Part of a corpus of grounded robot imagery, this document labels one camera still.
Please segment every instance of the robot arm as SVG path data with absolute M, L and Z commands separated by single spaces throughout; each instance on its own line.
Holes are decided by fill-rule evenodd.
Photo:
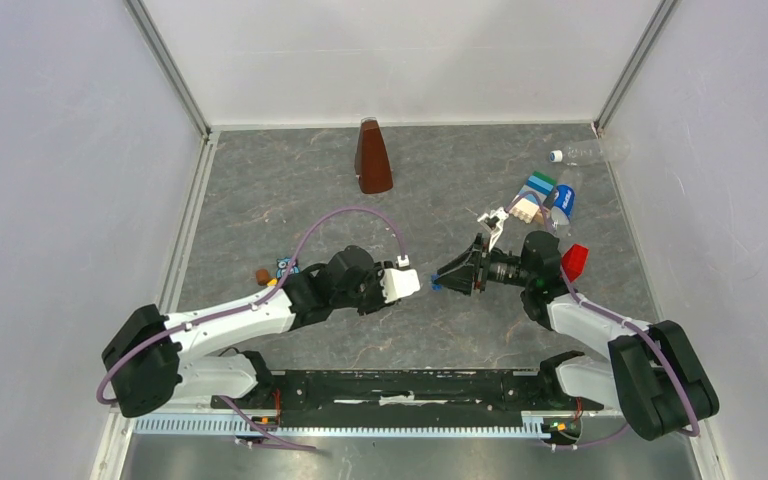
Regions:
M 136 345 L 183 325 L 129 361 L 111 384 L 125 417 L 149 413 L 172 399 L 204 395 L 239 398 L 259 382 L 271 381 L 254 352 L 209 354 L 261 335 L 283 333 L 325 321 L 334 309 L 365 315 L 389 307 L 419 290 L 407 261 L 374 262 L 365 250 L 349 246 L 327 264 L 315 264 L 287 277 L 262 305 L 253 305 L 274 287 L 203 310 L 161 315 L 155 305 L 137 309 L 102 353 L 109 370 Z M 196 319 L 215 319 L 194 324 Z
M 496 220 L 487 225 L 490 238 L 478 234 L 466 252 L 437 271 L 435 283 L 465 295 L 494 282 L 522 287 L 520 298 L 531 320 L 581 341 L 603 357 L 566 352 L 543 361 L 539 375 L 544 388 L 622 411 L 632 429 L 647 440 L 683 428 L 689 420 L 678 394 L 642 338 L 625 326 L 631 323 L 660 345 L 697 418 L 717 413 L 717 395 L 678 324 L 628 318 L 621 325 L 585 308 L 586 299 L 577 294 L 576 301 L 561 277 L 558 239 L 548 232 L 531 232 L 519 256 L 506 254 L 492 247 L 504 220 L 494 217 L 484 218 L 485 223 Z

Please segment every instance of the plastic bottle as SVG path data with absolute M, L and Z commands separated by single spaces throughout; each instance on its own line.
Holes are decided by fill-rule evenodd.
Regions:
M 549 160 L 571 166 L 584 167 L 603 162 L 622 162 L 628 157 L 628 142 L 621 138 L 594 138 L 573 142 L 560 150 L 553 150 Z

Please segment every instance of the gray marble floor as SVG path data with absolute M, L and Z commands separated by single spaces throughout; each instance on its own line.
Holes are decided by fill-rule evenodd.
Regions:
M 620 428 L 615 418 L 588 418 L 582 441 Z M 299 438 L 317 453 L 247 450 L 227 437 L 135 435 L 123 479 L 234 478 L 306 480 L 698 480 L 687 438 L 647 442 L 628 433 L 614 442 L 556 452 L 521 439 Z
M 243 346 L 283 368 L 532 367 L 581 349 L 530 322 L 514 287 L 481 295 L 432 291 L 431 273 L 469 245 L 476 216 L 511 200 L 535 169 L 557 178 L 550 150 L 593 138 L 588 125 L 493 125 L 384 129 L 395 187 L 360 192 L 354 174 L 357 129 L 224 132 L 195 235 L 179 310 L 206 307 L 257 291 L 254 272 L 274 269 L 321 215 L 366 205 L 404 231 L 411 262 L 425 284 L 401 304 L 359 317 L 335 312 L 325 323 Z M 654 320 L 639 259 L 605 166 L 587 167 L 571 238 L 590 248 L 580 290 L 626 315 Z M 498 246 L 518 252 L 536 226 L 516 219 Z M 302 267 L 327 261 L 346 245 L 376 260 L 398 250 L 377 219 L 350 213 L 314 234 Z

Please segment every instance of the blue object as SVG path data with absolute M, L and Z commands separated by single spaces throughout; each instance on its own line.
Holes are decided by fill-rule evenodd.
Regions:
M 296 262 L 292 268 L 289 268 L 290 260 L 292 260 L 292 257 L 284 257 L 279 258 L 276 265 L 278 266 L 278 270 L 275 272 L 275 278 L 281 278 L 282 275 L 291 274 L 291 273 L 299 273 L 299 262 Z
M 528 177 L 528 181 L 525 182 L 525 184 L 542 193 L 543 195 L 549 195 L 553 187 L 551 183 L 543 180 L 542 178 L 538 178 L 536 175 Z
M 558 185 L 558 198 L 555 199 L 553 206 L 566 215 L 567 221 L 569 221 L 575 206 L 575 190 L 567 185 Z

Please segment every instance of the white enclosure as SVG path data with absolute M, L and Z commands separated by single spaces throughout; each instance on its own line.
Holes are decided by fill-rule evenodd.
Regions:
M 145 0 L 216 126 L 591 121 L 656 0 Z
M 606 134 L 657 303 L 719 393 L 729 478 L 768 478 L 768 2 L 683 2 Z
M 0 2 L 0 479 L 89 475 L 100 352 L 156 301 L 199 143 L 122 3 Z
M 158 300 L 199 183 L 192 105 L 204 132 L 591 122 L 623 93 L 602 126 L 631 141 L 614 173 L 654 296 L 717 389 L 728 478 L 767 478 L 768 2 L 677 4 L 613 95 L 665 4 L 0 1 L 0 478 L 88 476 L 100 353 Z

